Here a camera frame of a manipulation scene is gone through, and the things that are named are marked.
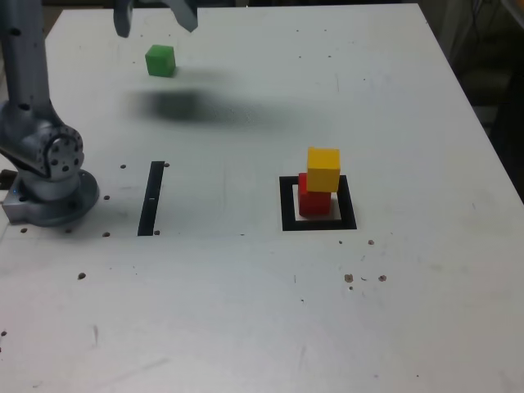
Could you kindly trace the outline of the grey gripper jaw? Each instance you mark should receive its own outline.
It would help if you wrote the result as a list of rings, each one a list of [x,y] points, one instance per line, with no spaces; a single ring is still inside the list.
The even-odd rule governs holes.
[[[187,32],[198,27],[197,3],[193,0],[164,0],[163,3],[173,12],[175,20]]]
[[[115,0],[113,21],[116,33],[121,38],[127,38],[131,30],[133,0]]]

